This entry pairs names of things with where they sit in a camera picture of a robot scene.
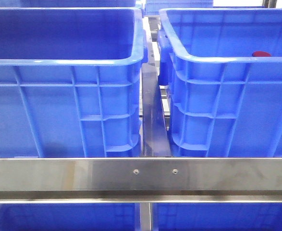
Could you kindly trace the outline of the red push button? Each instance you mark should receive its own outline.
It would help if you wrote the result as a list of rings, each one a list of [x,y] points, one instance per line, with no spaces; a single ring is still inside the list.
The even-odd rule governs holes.
[[[271,57],[272,55],[266,51],[255,51],[252,53],[253,57]]]

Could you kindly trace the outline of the stainless steel shelf rail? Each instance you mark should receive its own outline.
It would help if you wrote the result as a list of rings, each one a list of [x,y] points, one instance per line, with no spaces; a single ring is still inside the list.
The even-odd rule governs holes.
[[[282,158],[0,159],[0,203],[164,202],[282,202]]]

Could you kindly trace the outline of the far blue crate top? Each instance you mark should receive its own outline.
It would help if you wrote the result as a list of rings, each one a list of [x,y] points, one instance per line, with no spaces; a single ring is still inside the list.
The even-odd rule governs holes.
[[[159,10],[166,8],[212,8],[213,0],[147,0],[146,15],[158,15]]]

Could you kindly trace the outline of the blue bin at left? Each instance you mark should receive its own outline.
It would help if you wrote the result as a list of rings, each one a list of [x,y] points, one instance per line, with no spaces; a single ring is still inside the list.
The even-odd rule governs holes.
[[[282,157],[282,9],[168,8],[159,15],[172,154]]]

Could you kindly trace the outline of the left rail screw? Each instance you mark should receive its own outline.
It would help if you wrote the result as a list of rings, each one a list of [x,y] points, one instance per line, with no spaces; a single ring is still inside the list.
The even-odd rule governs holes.
[[[138,169],[134,169],[134,170],[133,170],[133,173],[134,173],[135,175],[138,175],[138,174],[139,174],[139,170],[138,170]]]

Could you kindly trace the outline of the blue bin lower left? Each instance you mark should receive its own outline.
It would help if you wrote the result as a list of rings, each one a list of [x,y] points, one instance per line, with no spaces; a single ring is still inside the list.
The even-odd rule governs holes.
[[[0,231],[138,231],[136,204],[0,205]]]

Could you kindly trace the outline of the blue bin with buttons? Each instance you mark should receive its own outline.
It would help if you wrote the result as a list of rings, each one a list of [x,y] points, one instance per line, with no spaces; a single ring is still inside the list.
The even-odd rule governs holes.
[[[0,158],[140,156],[137,8],[0,8]]]

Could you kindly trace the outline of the blue bin lower right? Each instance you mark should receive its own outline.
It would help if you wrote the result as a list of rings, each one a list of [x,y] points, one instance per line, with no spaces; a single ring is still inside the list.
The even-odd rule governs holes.
[[[160,203],[156,231],[282,231],[282,203]]]

